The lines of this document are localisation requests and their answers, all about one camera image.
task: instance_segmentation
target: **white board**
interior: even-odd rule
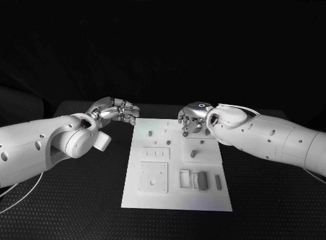
[[[136,120],[121,207],[232,212],[218,141],[212,135],[205,134],[205,126],[199,133],[189,133],[188,137],[182,135],[182,127],[175,119]],[[189,159],[189,151],[196,147],[199,148],[195,158]],[[143,183],[150,189],[150,181],[162,177],[156,176],[160,174],[159,169],[152,171],[150,176],[143,177],[143,163],[166,164],[166,193],[159,192],[160,188],[153,191],[139,190]],[[189,172],[191,189],[180,188],[180,170]],[[205,191],[195,189],[193,174],[198,172],[206,172],[208,190]],[[221,190],[217,187],[215,175],[219,175]]]

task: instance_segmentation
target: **textured mat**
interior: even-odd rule
[[[84,113],[93,102],[65,101],[57,116]],[[139,104],[143,118],[175,119],[183,106]],[[260,113],[286,119],[279,110]],[[121,208],[133,126],[113,122],[113,141],[62,161],[29,197],[0,215],[0,240],[263,239],[326,240],[326,185],[299,167],[221,147],[234,212]],[[35,185],[18,185],[6,209]]]

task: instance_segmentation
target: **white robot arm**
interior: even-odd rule
[[[0,188],[28,180],[58,162],[80,158],[94,146],[104,151],[111,137],[100,131],[111,120],[136,125],[140,109],[106,97],[87,113],[0,127]]]
[[[240,109],[255,113],[247,115]],[[261,159],[296,165],[326,177],[326,133],[250,108],[206,102],[191,103],[178,114],[183,135],[198,133],[202,124],[218,142],[235,146]]]

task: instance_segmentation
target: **white rectangular piece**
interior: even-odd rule
[[[199,190],[199,186],[198,186],[198,174],[192,174],[192,190]]]
[[[166,147],[143,147],[142,158],[152,160],[169,160],[170,151]]]
[[[191,171],[189,170],[179,171],[179,188],[183,190],[191,189]]]
[[[221,151],[218,144],[215,144],[218,142],[212,135],[205,135],[205,124],[202,131],[199,133],[189,133],[188,137],[183,137],[182,127],[183,125],[179,124],[176,119],[136,119],[121,207],[137,209],[176,209],[232,212]],[[201,152],[196,153],[193,160],[199,159],[201,153],[205,151],[205,153],[211,152],[217,156],[215,163],[211,164],[209,162],[214,162],[211,160],[208,160],[205,163],[186,162],[185,148],[189,148],[192,151],[192,148],[196,148],[196,141],[201,145],[201,148],[198,149]],[[146,148],[159,150],[169,149],[169,160],[163,160],[159,157],[143,158],[143,151]],[[143,192],[139,190],[142,181],[144,187],[150,190],[150,181],[152,179],[156,180],[156,174],[153,174],[153,177],[147,176],[144,180],[140,179],[142,162],[147,162],[146,164],[155,165],[168,163],[168,188],[163,188],[168,189],[166,194],[155,191]],[[189,190],[183,190],[180,188],[180,170],[189,171]],[[208,177],[219,175],[222,183],[221,190],[218,190],[215,177],[208,180],[208,191],[192,190],[196,188],[198,184],[198,179],[193,177],[193,175],[199,172],[206,172]]]
[[[139,172],[140,192],[166,194],[169,192],[168,163],[142,162]]]
[[[185,138],[183,149],[186,163],[222,164],[218,140]],[[195,157],[191,157],[191,153],[193,150],[196,151],[196,154]]]

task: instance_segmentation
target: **dark curtain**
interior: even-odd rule
[[[107,96],[205,101],[283,110],[326,131],[326,4],[74,4],[0,1],[0,84],[51,114]]]

